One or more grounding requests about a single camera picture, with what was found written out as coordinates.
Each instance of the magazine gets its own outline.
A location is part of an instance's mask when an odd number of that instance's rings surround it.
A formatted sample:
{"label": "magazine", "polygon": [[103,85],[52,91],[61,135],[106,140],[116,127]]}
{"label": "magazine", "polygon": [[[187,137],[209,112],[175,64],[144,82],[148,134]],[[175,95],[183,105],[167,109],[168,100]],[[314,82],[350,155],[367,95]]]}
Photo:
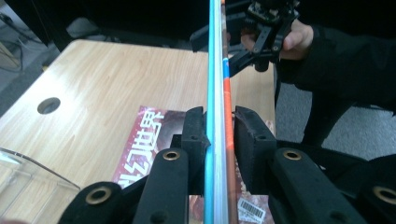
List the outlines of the magazine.
{"label": "magazine", "polygon": [[[171,145],[174,134],[183,131],[185,111],[173,111],[141,105],[137,112],[134,126],[122,152],[119,164],[112,181],[126,188],[149,174],[157,153]],[[265,121],[273,131],[272,121]],[[236,180],[240,188],[238,192],[239,223],[274,223],[268,207],[268,196],[251,195],[246,191],[239,169],[236,164]],[[190,196],[190,223],[202,223],[204,198]]]}

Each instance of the bolt hole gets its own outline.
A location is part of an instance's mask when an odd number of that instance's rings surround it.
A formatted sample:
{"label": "bolt hole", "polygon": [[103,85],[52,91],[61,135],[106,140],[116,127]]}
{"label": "bolt hole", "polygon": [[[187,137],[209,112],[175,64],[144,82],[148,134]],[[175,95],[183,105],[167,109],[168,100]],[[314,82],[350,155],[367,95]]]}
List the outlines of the bolt hole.
{"label": "bolt hole", "polygon": [[168,161],[175,161],[180,157],[180,154],[176,151],[169,151],[163,154],[163,158]]}
{"label": "bolt hole", "polygon": [[56,97],[52,97],[41,102],[37,107],[37,111],[40,114],[49,114],[58,109],[60,104],[61,100]]}
{"label": "bolt hole", "polygon": [[91,192],[85,198],[85,202],[88,204],[99,204],[105,202],[111,196],[111,189],[108,187],[99,187],[91,190]]}
{"label": "bolt hole", "polygon": [[292,150],[286,150],[283,152],[283,156],[286,159],[289,159],[291,161],[299,161],[301,159],[301,155],[300,153],[296,152],[296,151],[292,151]]}

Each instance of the barcode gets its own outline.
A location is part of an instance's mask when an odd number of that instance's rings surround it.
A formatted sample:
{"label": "barcode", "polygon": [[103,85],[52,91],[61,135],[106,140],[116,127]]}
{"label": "barcode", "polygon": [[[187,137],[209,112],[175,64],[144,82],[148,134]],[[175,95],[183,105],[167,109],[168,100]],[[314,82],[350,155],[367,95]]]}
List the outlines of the barcode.
{"label": "barcode", "polygon": [[240,212],[245,212],[247,217],[253,218],[257,223],[262,223],[265,218],[264,210],[244,198],[239,199],[238,210]]}
{"label": "barcode", "polygon": [[257,208],[255,208],[250,203],[242,201],[241,206],[249,211],[249,213],[253,214],[256,217],[262,217],[263,212]]}

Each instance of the black machine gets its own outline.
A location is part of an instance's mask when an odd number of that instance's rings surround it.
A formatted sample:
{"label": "black machine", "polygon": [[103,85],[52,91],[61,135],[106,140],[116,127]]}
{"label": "black machine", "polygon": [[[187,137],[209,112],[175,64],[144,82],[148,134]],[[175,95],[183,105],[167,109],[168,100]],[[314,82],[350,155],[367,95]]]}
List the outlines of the black machine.
{"label": "black machine", "polygon": [[[276,63],[284,36],[298,17],[296,2],[261,0],[228,8],[227,27],[257,32],[253,52],[230,59],[231,76],[255,63]],[[205,46],[207,29],[191,36]],[[157,154],[150,174],[121,189],[112,182],[88,186],[60,223],[186,223],[189,195],[204,193],[205,114],[189,110],[183,133]],[[269,195],[275,223],[396,223],[396,155],[367,161],[321,147],[278,141],[254,111],[234,111],[235,154],[251,194]]]}

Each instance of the black jacket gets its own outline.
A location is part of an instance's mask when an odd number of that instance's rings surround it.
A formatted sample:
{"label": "black jacket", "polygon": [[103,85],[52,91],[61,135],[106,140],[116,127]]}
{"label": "black jacket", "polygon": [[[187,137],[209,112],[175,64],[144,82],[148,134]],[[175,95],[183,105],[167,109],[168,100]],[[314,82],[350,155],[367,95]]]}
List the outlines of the black jacket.
{"label": "black jacket", "polygon": [[280,61],[281,80],[396,112],[396,39],[313,28],[307,58]]}

